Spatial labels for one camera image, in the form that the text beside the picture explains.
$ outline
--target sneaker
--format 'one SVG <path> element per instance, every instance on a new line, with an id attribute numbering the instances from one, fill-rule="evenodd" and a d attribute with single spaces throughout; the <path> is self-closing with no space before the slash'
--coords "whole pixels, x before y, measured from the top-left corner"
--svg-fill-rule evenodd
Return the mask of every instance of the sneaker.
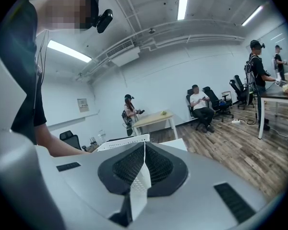
<path id="1" fill-rule="evenodd" d="M 265 131 L 269 131 L 270 130 L 270 126 L 267 125 L 267 124 L 264 124 L 264 130 Z"/>
<path id="2" fill-rule="evenodd" d="M 211 133 L 215 132 L 215 128 L 213 128 L 211 125 L 208 126 L 207 130 Z"/>
<path id="3" fill-rule="evenodd" d="M 206 127 L 203 127 L 203 128 L 202 128 L 202 132 L 203 132 L 203 133 L 207 133 Z"/>

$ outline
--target woman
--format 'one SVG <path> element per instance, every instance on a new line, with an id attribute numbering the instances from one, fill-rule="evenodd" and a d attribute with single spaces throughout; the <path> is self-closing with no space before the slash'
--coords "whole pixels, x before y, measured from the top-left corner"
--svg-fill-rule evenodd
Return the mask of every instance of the woman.
<path id="1" fill-rule="evenodd" d="M 137 114 L 142 114 L 145 112 L 145 110 L 135 110 L 133 104 L 131 103 L 131 99 L 134 99 L 131 95 L 127 94 L 125 95 L 125 106 L 124 110 L 127 115 L 127 120 L 125 120 L 125 123 L 127 125 L 127 134 L 128 136 L 131 136 L 133 133 L 132 126 L 135 122 L 139 120 L 137 117 Z"/>
<path id="2" fill-rule="evenodd" d="M 135 110 L 133 104 L 131 103 L 131 100 L 134 99 L 131 95 L 127 94 L 125 95 L 125 106 L 124 110 L 126 112 L 126 115 L 128 118 L 131 118 L 132 120 L 132 125 L 139 120 L 137 117 L 137 114 L 142 114 L 144 112 L 141 110 Z"/>

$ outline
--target white table leg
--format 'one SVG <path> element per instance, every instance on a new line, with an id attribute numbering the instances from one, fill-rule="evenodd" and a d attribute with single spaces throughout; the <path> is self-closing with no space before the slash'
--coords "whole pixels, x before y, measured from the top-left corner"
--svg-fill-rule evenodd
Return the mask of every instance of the white table leg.
<path id="1" fill-rule="evenodd" d="M 176 127 L 175 127 L 174 119 L 171 117 L 169 119 L 169 122 L 171 124 L 172 129 L 174 130 L 175 139 L 178 139 L 178 135 L 177 135 L 177 130 L 176 130 Z"/>
<path id="2" fill-rule="evenodd" d="M 263 137 L 264 131 L 264 98 L 261 98 L 261 120 L 260 120 L 260 129 L 258 138 L 261 139 Z"/>
<path id="3" fill-rule="evenodd" d="M 134 131 L 135 131 L 136 136 L 140 136 L 141 134 L 140 134 L 140 132 L 139 132 L 139 129 L 136 128 L 136 127 L 133 127 L 133 128 L 134 128 Z"/>
<path id="4" fill-rule="evenodd" d="M 278 111 L 278 102 L 276 102 L 275 116 L 277 116 L 277 111 Z"/>

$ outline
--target black table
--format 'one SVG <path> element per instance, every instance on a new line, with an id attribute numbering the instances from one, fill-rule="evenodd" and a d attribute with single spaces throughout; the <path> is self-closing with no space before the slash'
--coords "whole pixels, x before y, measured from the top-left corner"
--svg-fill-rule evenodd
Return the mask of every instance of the black table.
<path id="1" fill-rule="evenodd" d="M 281 87 L 273 84 L 267 89 L 265 93 L 261 95 L 261 124 L 264 123 L 264 102 L 276 102 L 276 115 L 277 115 L 277 103 L 288 103 L 288 94 L 284 94 Z M 263 136 L 264 126 L 260 126 L 258 138 Z"/>

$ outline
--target black shirt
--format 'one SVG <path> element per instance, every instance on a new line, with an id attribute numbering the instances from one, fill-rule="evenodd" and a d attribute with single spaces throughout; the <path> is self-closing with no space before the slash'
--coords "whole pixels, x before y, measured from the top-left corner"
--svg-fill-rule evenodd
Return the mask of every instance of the black shirt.
<path id="1" fill-rule="evenodd" d="M 280 57 L 280 55 L 278 53 L 275 54 L 275 57 L 274 57 L 275 61 L 278 59 L 279 61 L 282 61 L 282 58 Z M 278 68 L 278 71 L 283 71 L 284 70 L 284 65 L 283 64 L 277 64 L 277 68 Z"/>
<path id="2" fill-rule="evenodd" d="M 29 0 L 17 0 L 0 26 L 0 58 L 13 78 L 26 93 L 11 129 L 28 137 L 34 144 L 34 126 L 46 123 L 41 76 L 36 89 L 37 13 Z"/>
<path id="3" fill-rule="evenodd" d="M 255 76 L 256 85 L 264 87 L 265 81 L 263 80 L 261 75 L 265 74 L 265 70 L 264 70 L 264 66 L 263 66 L 261 58 L 259 58 L 258 56 L 251 53 L 249 60 L 251 60 L 252 71 L 253 71 L 254 76 Z"/>

